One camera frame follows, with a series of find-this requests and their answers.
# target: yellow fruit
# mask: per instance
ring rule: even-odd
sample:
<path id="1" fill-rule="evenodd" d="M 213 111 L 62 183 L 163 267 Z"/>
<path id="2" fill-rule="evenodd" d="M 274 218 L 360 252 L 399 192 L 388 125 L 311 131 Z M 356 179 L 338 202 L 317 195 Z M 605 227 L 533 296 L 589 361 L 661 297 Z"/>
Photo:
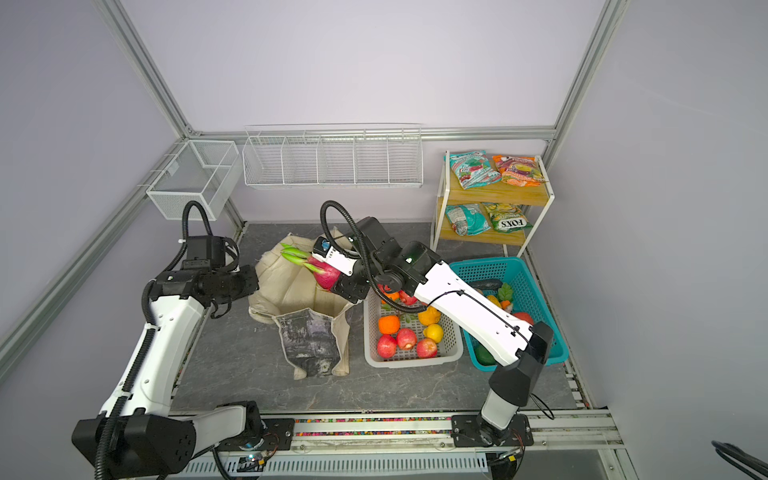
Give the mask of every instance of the yellow fruit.
<path id="1" fill-rule="evenodd" d="M 501 304 L 501 302 L 498 301 L 498 298 L 496 298 L 496 295 L 488 295 L 486 298 L 488 300 L 491 300 L 491 303 L 496 305 L 498 308 L 502 307 L 502 304 Z"/>
<path id="2" fill-rule="evenodd" d="M 442 327 L 437 323 L 433 323 L 425 328 L 423 333 L 428 339 L 435 340 L 435 343 L 440 343 L 440 340 L 442 340 Z"/>
<path id="3" fill-rule="evenodd" d="M 430 306 L 427 310 L 419 314 L 419 322 L 421 322 L 423 326 L 430 326 L 433 323 L 437 323 L 439 321 L 440 311 L 437 310 L 434 306 Z"/>

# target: white mesh basket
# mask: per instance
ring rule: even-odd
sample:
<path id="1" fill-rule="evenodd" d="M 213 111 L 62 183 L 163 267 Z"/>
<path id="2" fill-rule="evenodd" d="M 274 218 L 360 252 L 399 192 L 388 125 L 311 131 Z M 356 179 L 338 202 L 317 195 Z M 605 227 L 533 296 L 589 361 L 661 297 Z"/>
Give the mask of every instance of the white mesh basket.
<path id="1" fill-rule="evenodd" d="M 361 131 L 263 131 L 249 127 L 245 183 L 254 188 L 420 187 L 418 128 Z"/>
<path id="2" fill-rule="evenodd" d="M 168 220 L 181 220 L 184 206 L 197 200 L 208 218 L 216 220 L 243 173 L 233 141 L 188 140 L 147 189 L 147 195 Z M 190 220 L 200 220 L 197 209 Z"/>
<path id="3" fill-rule="evenodd" d="M 440 365 L 441 363 L 455 362 L 461 358 L 464 353 L 464 344 L 462 343 L 462 330 L 453 320 L 447 316 L 440 316 L 438 324 L 442 327 L 442 341 L 437 344 L 437 356 L 431 359 L 420 359 L 416 354 L 416 347 L 411 350 L 397 349 L 391 359 L 384 359 L 379 355 L 377 346 L 381 332 L 379 331 L 379 318 L 382 315 L 381 300 L 373 292 L 368 292 L 363 305 L 363 330 L 365 335 L 366 361 L 369 365 L 376 368 L 402 369 L 410 366 L 430 366 Z M 400 315 L 400 328 L 408 328 L 415 332 L 416 339 L 424 338 L 423 330 L 426 328 L 419 322 L 417 315 L 410 314 L 412 318 L 410 323 L 406 323 L 403 315 Z"/>

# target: yellow lemon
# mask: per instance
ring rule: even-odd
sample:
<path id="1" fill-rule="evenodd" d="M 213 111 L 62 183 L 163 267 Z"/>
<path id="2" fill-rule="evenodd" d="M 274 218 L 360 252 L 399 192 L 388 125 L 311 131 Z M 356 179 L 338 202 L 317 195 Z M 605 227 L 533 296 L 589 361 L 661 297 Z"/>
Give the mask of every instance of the yellow lemon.
<path id="1" fill-rule="evenodd" d="M 442 340 L 442 327 L 437 323 L 433 323 L 424 329 L 424 336 L 435 340 L 435 343 L 440 343 L 440 340 Z"/>

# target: teal plastic basket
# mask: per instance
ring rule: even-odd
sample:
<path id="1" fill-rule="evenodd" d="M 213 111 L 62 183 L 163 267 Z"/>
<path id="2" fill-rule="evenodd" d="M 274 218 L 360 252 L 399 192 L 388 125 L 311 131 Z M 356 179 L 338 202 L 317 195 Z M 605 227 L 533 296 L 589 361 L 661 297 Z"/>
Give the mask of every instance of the teal plastic basket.
<path id="1" fill-rule="evenodd" d="M 523 260 L 517 257 L 464 260 L 451 263 L 451 270 L 456 272 L 458 278 L 467 283 L 476 280 L 492 279 L 499 279 L 504 283 L 509 283 L 515 291 L 515 295 L 512 297 L 512 314 L 515 312 L 526 312 L 533 318 L 535 323 L 544 322 L 554 331 L 554 339 L 549 351 L 547 365 L 563 363 L 568 359 L 568 347 L 565 345 L 563 336 L 560 334 L 560 330 L 554 322 L 551 313 L 549 313 L 547 303 L 544 301 L 544 297 L 541 296 L 541 292 Z M 492 293 L 495 294 L 492 291 L 485 292 L 486 295 Z M 469 356 L 472 358 L 472 363 L 475 367 L 483 372 L 493 372 L 496 370 L 496 365 L 484 366 L 478 362 L 475 357 L 475 347 L 478 345 L 478 341 L 472 335 L 469 335 L 466 330 L 462 329 L 462 331 L 467 342 Z"/>

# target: candy bag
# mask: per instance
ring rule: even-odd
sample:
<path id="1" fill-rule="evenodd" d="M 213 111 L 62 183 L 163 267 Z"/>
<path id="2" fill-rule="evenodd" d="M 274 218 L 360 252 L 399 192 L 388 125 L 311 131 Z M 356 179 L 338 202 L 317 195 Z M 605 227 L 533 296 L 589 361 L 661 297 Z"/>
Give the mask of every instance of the candy bag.
<path id="1" fill-rule="evenodd" d="M 449 162 L 451 170 L 456 174 L 464 190 L 495 184 L 502 179 L 500 173 L 494 170 L 491 161 L 485 156 L 485 150 L 453 154 Z"/>
<path id="2" fill-rule="evenodd" d="M 453 231 L 462 237 L 478 235 L 491 229 L 479 204 L 448 205 L 445 208 L 445 216 L 451 221 Z"/>
<path id="3" fill-rule="evenodd" d="M 533 227 L 517 205 L 483 202 L 483 206 L 497 232 L 511 233 Z"/>
<path id="4" fill-rule="evenodd" d="M 546 180 L 538 169 L 534 157 L 506 157 L 495 155 L 493 161 L 502 174 L 502 182 L 517 187 L 537 187 Z"/>

